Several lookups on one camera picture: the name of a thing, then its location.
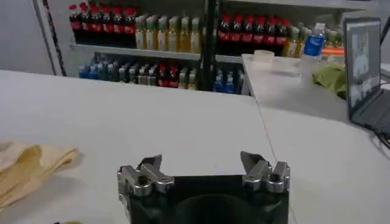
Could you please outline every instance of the towel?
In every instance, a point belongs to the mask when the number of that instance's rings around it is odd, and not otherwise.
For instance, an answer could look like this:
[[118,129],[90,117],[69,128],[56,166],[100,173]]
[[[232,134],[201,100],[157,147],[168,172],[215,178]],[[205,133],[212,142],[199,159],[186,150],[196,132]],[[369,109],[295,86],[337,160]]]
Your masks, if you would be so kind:
[[0,212],[37,190],[58,168],[77,157],[77,149],[0,142]]

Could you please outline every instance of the store shelf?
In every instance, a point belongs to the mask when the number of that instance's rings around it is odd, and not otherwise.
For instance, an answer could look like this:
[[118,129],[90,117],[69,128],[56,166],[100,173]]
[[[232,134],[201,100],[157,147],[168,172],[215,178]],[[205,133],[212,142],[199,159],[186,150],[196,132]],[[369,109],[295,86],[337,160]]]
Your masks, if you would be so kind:
[[227,56],[227,55],[215,55],[215,59],[217,62],[225,62],[225,63],[243,63],[243,58],[240,56]]
[[236,2],[253,2],[262,4],[295,5],[307,7],[320,7],[341,10],[367,10],[378,5],[377,0],[372,1],[349,1],[349,0],[225,0]]
[[132,49],[125,47],[108,47],[89,44],[70,44],[71,49],[93,51],[106,54],[122,54],[122,55],[134,55],[142,57],[157,57],[157,58],[174,58],[182,60],[199,60],[200,54],[170,52],[170,51],[153,51],[147,49]]

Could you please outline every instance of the white counter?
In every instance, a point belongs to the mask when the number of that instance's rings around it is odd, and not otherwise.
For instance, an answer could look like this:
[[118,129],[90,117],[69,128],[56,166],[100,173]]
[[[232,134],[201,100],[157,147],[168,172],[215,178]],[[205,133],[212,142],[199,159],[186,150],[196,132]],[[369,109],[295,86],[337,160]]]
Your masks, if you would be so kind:
[[298,224],[390,222],[390,151],[351,124],[347,104],[300,78],[255,69],[243,55],[277,159],[291,166]]
[[77,166],[0,213],[0,223],[127,223],[116,171],[163,154],[168,175],[244,173],[270,150],[252,97],[0,71],[0,141],[75,146]]

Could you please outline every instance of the cola bottle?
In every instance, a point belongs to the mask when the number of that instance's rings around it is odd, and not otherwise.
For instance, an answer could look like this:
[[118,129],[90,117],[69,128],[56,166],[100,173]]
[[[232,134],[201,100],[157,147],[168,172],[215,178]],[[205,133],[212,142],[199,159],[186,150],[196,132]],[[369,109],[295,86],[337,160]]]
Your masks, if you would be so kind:
[[112,15],[108,7],[103,8],[102,24],[102,44],[110,44],[113,38],[114,25],[112,23]]
[[135,47],[135,8],[128,8],[124,13],[125,46]]
[[288,20],[281,19],[280,25],[277,26],[275,30],[275,45],[274,52],[275,56],[282,56],[283,48],[286,45],[287,37],[288,37]]
[[86,42],[91,41],[91,14],[85,2],[80,3],[81,25],[83,28],[83,38]]
[[241,37],[243,32],[243,26],[242,26],[242,20],[243,17],[241,15],[236,15],[232,32],[230,33],[230,48],[231,48],[231,54],[233,55],[240,55],[241,52]]
[[114,17],[112,19],[114,25],[114,45],[122,46],[126,41],[124,37],[124,17],[122,16],[121,9],[119,7],[115,7]]
[[219,22],[217,48],[220,54],[227,54],[227,44],[230,40],[230,18],[228,14],[223,14]]
[[253,16],[247,16],[244,23],[243,36],[242,36],[242,54],[253,54],[253,34],[254,34],[254,18]]
[[95,5],[91,6],[91,31],[96,42],[100,44],[102,42],[103,32],[102,14]]
[[269,51],[274,50],[275,25],[276,25],[276,19],[273,17],[269,17],[264,27],[264,39],[263,39],[264,48]]
[[254,28],[254,36],[253,36],[253,48],[254,49],[262,49],[263,46],[263,38],[264,38],[264,23],[265,18],[262,16],[258,16],[256,18],[256,25]]
[[76,42],[81,42],[83,35],[83,27],[81,25],[80,12],[77,11],[76,5],[69,6],[69,21],[71,22],[74,39],[76,40]]

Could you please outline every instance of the laptop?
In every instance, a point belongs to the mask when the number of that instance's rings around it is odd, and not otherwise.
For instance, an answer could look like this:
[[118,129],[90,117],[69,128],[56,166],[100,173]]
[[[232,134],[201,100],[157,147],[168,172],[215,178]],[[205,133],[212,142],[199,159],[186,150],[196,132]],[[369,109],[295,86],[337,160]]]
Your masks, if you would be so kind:
[[344,20],[349,119],[390,136],[390,91],[381,89],[379,18]]

